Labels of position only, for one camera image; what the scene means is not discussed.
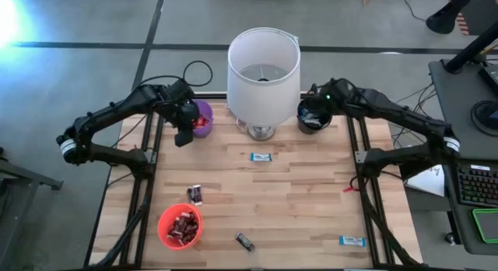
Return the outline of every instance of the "black keyboard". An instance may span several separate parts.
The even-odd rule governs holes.
[[[462,204],[498,207],[498,172],[458,168],[458,191]]]

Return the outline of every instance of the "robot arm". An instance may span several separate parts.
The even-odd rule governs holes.
[[[357,88],[347,79],[331,79],[315,97],[315,104],[329,114],[345,114],[356,119],[383,118],[427,138],[420,146],[356,153],[356,161],[362,164],[365,177],[378,177],[389,164],[410,164],[412,172],[408,177],[411,177],[437,164],[452,164],[459,157],[460,143],[449,124],[399,106],[376,90]]]
[[[65,161],[71,164],[100,160],[127,165],[134,173],[143,171],[144,167],[149,166],[143,151],[124,151],[97,145],[92,143],[93,135],[134,114],[155,111],[178,128],[175,144],[184,146],[193,140],[192,120],[197,120],[199,116],[197,104],[191,100],[193,96],[192,89],[181,79],[171,86],[138,86],[124,100],[111,102],[109,107],[77,118],[63,135],[57,137],[57,144]]]

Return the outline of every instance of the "concrete floor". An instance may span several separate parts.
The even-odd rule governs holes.
[[[157,4],[157,0],[13,1],[23,25],[17,41],[70,43],[143,44]],[[426,18],[446,2],[411,4],[418,16]],[[361,0],[166,0],[154,43],[228,44],[256,26],[286,30],[302,45],[357,48],[346,53],[303,53],[302,90],[331,77],[347,77],[358,86],[381,90],[392,100],[428,85],[428,62],[450,56],[367,54],[362,48],[463,48],[474,38],[458,29],[444,36],[430,32],[411,17],[402,0],[370,0],[365,7]],[[69,165],[54,140],[76,117],[125,97],[141,55],[142,50],[130,49],[0,49],[0,146],[14,164],[65,181],[60,192],[42,188],[37,194],[13,269],[82,266],[109,167]],[[214,71],[213,82],[198,91],[226,91],[225,51],[152,50],[144,78],[179,75],[195,59],[207,61]],[[201,82],[205,71],[193,68],[188,77]],[[405,104],[415,106],[416,98]],[[425,109],[440,117],[435,98]],[[111,145],[119,129],[115,125],[98,133],[94,142]],[[412,142],[404,138],[402,143]],[[74,213],[77,221],[70,218]],[[495,269],[498,258],[469,255],[462,247],[442,242],[441,235],[449,231],[445,217],[445,213],[413,213],[424,262]]]

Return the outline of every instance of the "wooden tabletop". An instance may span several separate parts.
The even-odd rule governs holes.
[[[207,138],[177,148],[177,130],[163,129],[142,268],[371,267],[369,248],[338,243],[340,235],[366,237],[359,193],[342,191],[356,174],[345,118],[334,117],[315,135],[300,132],[291,118],[270,141],[258,143],[239,131],[224,102],[211,104],[214,128]],[[141,117],[125,120],[121,134]],[[140,146],[143,125],[119,147]],[[367,120],[367,126],[372,147],[392,148],[387,122]],[[271,153],[273,161],[251,162],[251,153]],[[396,167],[385,170],[398,174]],[[128,172],[116,167],[110,181]],[[379,183],[389,228],[421,261],[402,182],[383,174]],[[107,190],[90,263],[102,259],[123,231],[132,185],[130,177]],[[174,252],[160,242],[157,223],[169,206],[187,202],[191,185],[202,186],[204,230],[193,248]],[[254,253],[234,240],[238,231],[253,241]],[[376,239],[381,253],[378,232]],[[133,259],[134,245],[131,252]]]

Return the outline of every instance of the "white lampshade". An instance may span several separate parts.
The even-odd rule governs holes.
[[[289,33],[272,28],[241,33],[228,49],[229,109],[254,126],[276,126],[294,116],[300,59],[297,37]]]

